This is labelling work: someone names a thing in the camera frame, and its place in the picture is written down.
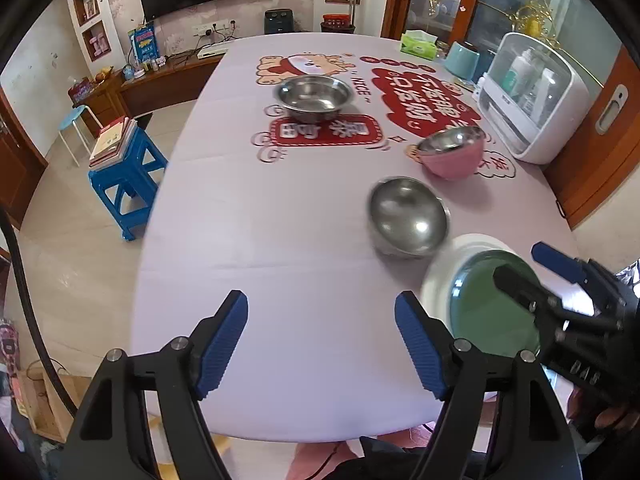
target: stack of books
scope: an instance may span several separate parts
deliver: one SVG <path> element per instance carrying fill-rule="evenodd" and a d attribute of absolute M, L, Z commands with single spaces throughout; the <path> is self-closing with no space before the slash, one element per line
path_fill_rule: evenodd
<path fill-rule="evenodd" d="M 103 170 L 120 162 L 127 153 L 137 126 L 138 122 L 135 119 L 122 116 L 101 129 L 89 157 L 89 170 Z"/>

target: beige floor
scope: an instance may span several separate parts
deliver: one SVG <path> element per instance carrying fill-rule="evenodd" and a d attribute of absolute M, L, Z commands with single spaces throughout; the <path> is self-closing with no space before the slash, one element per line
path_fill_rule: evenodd
<path fill-rule="evenodd" d="M 147 127 L 170 160 L 194 102 L 154 112 Z M 74 374 L 92 375 L 111 348 L 127 349 L 142 240 L 126 242 L 87 179 L 88 157 L 73 132 L 53 144 L 18 233 L 33 309 L 47 349 Z M 22 368 L 37 359 L 13 275 L 5 315 L 20 337 Z M 232 439 L 223 459 L 235 479 L 282 480 L 293 444 Z"/>

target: white stool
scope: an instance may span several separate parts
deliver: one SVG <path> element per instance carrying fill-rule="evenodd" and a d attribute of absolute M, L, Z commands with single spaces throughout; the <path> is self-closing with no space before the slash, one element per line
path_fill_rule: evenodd
<path fill-rule="evenodd" d="M 82 144 L 84 145 L 86 152 L 89 155 L 91 155 L 91 150 L 89 149 L 89 146 L 87 145 L 86 140 L 84 140 L 84 136 L 82 135 L 82 133 L 80 133 L 80 130 L 78 129 L 78 125 L 76 124 L 76 121 L 78 120 L 82 112 L 84 112 L 85 110 L 87 110 L 91 114 L 91 117 L 94 118 L 94 121 L 98 124 L 98 127 L 102 128 L 102 124 L 100 123 L 98 118 L 95 116 L 91 108 L 89 108 L 87 105 L 79 105 L 76 108 L 72 108 L 69 114 L 64 119 L 62 119 L 62 122 L 58 127 L 58 135 L 60 136 L 60 139 L 62 139 L 62 142 L 65 143 L 66 148 L 68 149 L 69 153 L 71 154 L 71 157 L 73 158 L 74 162 L 76 163 L 76 166 L 78 167 L 80 167 L 80 164 L 78 163 L 78 160 L 76 159 L 76 156 L 74 155 L 74 153 L 71 151 L 71 148 L 66 143 L 65 137 L 62 136 L 62 132 L 63 130 L 66 130 L 69 126 L 73 125 L 74 128 L 76 129 L 76 132 L 78 132 L 78 137 L 80 137 L 80 140 L 82 140 Z"/>

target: person's hand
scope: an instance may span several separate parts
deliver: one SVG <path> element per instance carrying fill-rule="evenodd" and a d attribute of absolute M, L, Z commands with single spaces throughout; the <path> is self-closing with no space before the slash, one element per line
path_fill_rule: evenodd
<path fill-rule="evenodd" d="M 582 401 L 582 390 L 580 388 L 574 388 L 569 396 L 569 401 L 566 405 L 566 416 L 567 418 L 575 418 L 580 413 L 580 405 Z M 610 427 L 626 412 L 628 406 L 615 406 L 612 408 L 607 408 L 603 412 L 601 412 L 595 421 L 595 427 L 597 430 L 603 430 L 605 428 Z M 625 418 L 619 421 L 616 424 L 616 430 L 619 431 L 628 431 L 632 430 L 636 424 L 638 424 L 638 420 L 640 420 L 640 413 L 635 410 L 630 410 Z"/>

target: blue rubber grip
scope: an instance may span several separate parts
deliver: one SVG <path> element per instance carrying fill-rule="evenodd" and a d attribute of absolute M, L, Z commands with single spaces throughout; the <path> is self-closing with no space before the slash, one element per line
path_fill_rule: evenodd
<path fill-rule="evenodd" d="M 220 385 L 248 316 L 246 296 L 240 293 L 202 356 L 200 380 L 195 387 L 201 399 Z"/>
<path fill-rule="evenodd" d="M 440 355 L 402 294 L 396 298 L 396 325 L 422 386 L 433 393 L 436 399 L 442 400 L 447 393 L 447 386 L 442 379 Z"/>
<path fill-rule="evenodd" d="M 538 242 L 533 245 L 531 257 L 535 262 L 552 270 L 569 283 L 583 283 L 587 279 L 587 275 L 582 270 L 580 263 L 544 242 Z"/>

